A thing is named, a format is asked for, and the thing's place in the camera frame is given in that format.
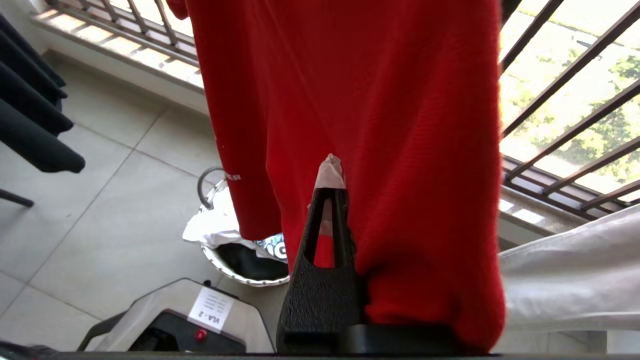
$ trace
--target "red button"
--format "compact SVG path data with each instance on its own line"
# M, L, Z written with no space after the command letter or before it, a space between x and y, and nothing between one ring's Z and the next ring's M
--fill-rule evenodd
M201 343L206 338L207 338L207 331L205 329L198 329L198 331L196 331L196 341L197 342Z

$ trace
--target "white label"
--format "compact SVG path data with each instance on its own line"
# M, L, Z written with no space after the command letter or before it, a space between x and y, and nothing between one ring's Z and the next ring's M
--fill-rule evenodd
M232 297L203 287L187 320L219 334L233 305Z

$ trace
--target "gray machine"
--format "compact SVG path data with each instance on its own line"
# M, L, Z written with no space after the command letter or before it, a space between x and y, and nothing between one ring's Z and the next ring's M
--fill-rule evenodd
M92 327L78 350L104 334L93 351L274 352L258 309L189 279L163 286Z

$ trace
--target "metal railing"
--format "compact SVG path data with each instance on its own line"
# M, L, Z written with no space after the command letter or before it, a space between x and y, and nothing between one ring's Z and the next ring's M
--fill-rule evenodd
M114 0L47 0L49 4L61 13L71 15L130 40L143 42L145 46L161 53L178 57L180 60L198 66L193 37L175 31L168 20L162 0L126 0L126 6L114 6ZM161 24L144 18L136 7L136 2L154 2ZM515 13L521 0L503 0L504 24L512 13ZM518 40L503 57L500 65L506 71L518 55L527 47L529 42L538 34L540 29L556 13L563 4L563 0L549 0L534 16L532 22L522 32ZM555 80L540 92L533 100L524 106L509 123L503 132L503 137L512 136L527 120L539 110L547 101L567 84L576 74L582 71L592 60L597 59L603 50L613 44L631 25L640 18L640 1L621 16L607 31L597 38L588 48L560 73ZM632 181L609 193L600 193L576 183L576 180L591 174L622 157L638 151L640 136L603 154L601 157L584 165L574 173L561 177L541 168L535 167L540 160L550 156L562 146L576 139L581 133L591 129L595 124L616 111L622 105L640 94L640 80L626 87L623 91L595 109L590 115L568 128L563 134L543 146L538 153L527 161L520 161L511 156L504 156L504 185L524 193L535 199L551 204L586 219L596 219L606 214L619 211L637 204L640 199L632 201L621 200L620 197L640 190L640 180Z

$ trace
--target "red shirt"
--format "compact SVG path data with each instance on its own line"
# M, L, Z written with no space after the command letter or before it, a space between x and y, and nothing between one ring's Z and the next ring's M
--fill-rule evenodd
M242 235L282 229L293 259L332 153L369 318L445 323L489 350L504 321L498 2L168 3L193 22Z

